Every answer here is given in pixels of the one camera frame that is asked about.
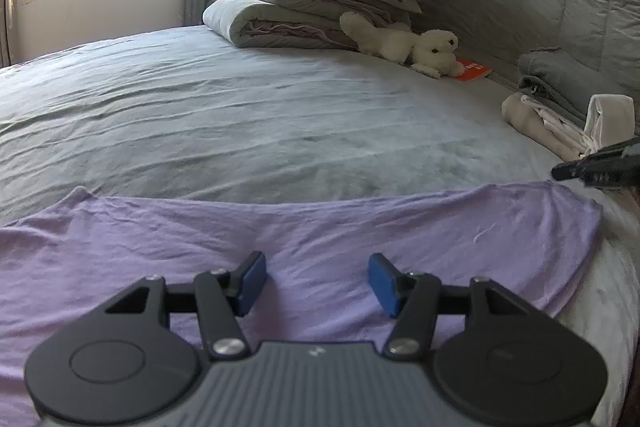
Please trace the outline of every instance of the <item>red book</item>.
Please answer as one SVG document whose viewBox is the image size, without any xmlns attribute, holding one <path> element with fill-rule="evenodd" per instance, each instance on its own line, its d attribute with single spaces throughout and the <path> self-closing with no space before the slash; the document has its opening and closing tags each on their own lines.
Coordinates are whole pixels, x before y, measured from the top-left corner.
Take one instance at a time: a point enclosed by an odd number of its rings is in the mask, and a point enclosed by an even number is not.
<svg viewBox="0 0 640 427">
<path fill-rule="evenodd" d="M 467 60 L 466 58 L 456 57 L 456 60 L 465 67 L 465 72 L 462 75 L 454 77 L 456 80 L 460 80 L 461 82 L 468 82 L 470 80 L 475 80 L 476 78 L 487 76 L 493 71 L 492 68 L 487 68 L 487 66 L 483 66 L 482 64 L 478 64 L 472 60 Z"/>
</svg>

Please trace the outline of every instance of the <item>purple fabric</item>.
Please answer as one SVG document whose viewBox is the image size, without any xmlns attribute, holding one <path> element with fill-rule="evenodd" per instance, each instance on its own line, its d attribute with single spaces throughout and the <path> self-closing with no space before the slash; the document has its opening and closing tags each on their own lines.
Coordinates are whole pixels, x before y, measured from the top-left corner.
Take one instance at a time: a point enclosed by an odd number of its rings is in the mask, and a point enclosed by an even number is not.
<svg viewBox="0 0 640 427">
<path fill-rule="evenodd" d="M 598 204 L 551 182 L 278 205 L 98 197 L 76 188 L 0 229 L 0 425 L 35 420 L 22 383 L 28 353 L 145 275 L 184 282 L 262 250 L 270 279 L 241 321 L 254 346 L 380 345 L 392 321 L 367 284 L 371 253 L 444 283 L 491 277 L 555 315 L 580 281 L 600 217 Z M 192 317 L 172 322 L 196 340 Z M 459 327 L 439 320 L 439 340 Z"/>
</svg>

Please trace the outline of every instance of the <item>stuffed animal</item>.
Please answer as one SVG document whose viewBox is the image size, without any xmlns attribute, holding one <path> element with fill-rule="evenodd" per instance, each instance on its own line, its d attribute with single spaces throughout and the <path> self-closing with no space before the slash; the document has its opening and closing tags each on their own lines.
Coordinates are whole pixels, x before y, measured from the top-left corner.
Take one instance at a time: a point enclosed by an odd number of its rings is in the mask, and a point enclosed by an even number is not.
<svg viewBox="0 0 640 427">
<path fill-rule="evenodd" d="M 345 12 L 340 17 L 340 28 L 353 39 L 361 53 L 382 57 L 390 62 L 412 62 L 412 69 L 439 78 L 441 74 L 460 76 L 465 72 L 456 61 L 453 51 L 458 38 L 451 32 L 429 30 L 422 35 L 411 32 L 408 26 L 396 23 L 387 28 L 376 28 L 356 12 Z"/>
</svg>

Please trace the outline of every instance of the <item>wall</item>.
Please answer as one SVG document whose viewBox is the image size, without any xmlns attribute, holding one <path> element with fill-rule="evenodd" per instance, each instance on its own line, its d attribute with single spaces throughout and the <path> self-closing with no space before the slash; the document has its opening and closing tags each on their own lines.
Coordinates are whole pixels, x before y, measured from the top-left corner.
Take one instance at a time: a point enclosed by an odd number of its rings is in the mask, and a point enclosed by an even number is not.
<svg viewBox="0 0 640 427">
<path fill-rule="evenodd" d="M 23 62 L 86 42 L 172 28 L 179 13 L 179 0 L 16 0 L 16 55 Z"/>
</svg>

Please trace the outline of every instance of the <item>blue gripper pad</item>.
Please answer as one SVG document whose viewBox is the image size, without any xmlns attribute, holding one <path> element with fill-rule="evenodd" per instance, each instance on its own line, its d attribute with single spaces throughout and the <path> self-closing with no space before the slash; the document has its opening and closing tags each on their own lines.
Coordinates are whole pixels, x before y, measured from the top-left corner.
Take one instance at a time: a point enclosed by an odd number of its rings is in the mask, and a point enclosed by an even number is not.
<svg viewBox="0 0 640 427">
<path fill-rule="evenodd" d="M 401 299 L 398 295 L 396 274 L 385 266 L 384 258 L 373 254 L 369 257 L 369 286 L 378 298 L 382 309 L 390 317 L 396 318 L 400 314 Z"/>
<path fill-rule="evenodd" d="M 240 295 L 237 299 L 237 314 L 239 317 L 244 317 L 249 310 L 251 310 L 251 306 L 254 305 L 255 299 L 260 295 L 266 280 L 267 259 L 264 254 L 261 253 L 260 257 L 258 257 L 258 259 L 244 273 L 244 277 L 242 277 Z"/>
</svg>

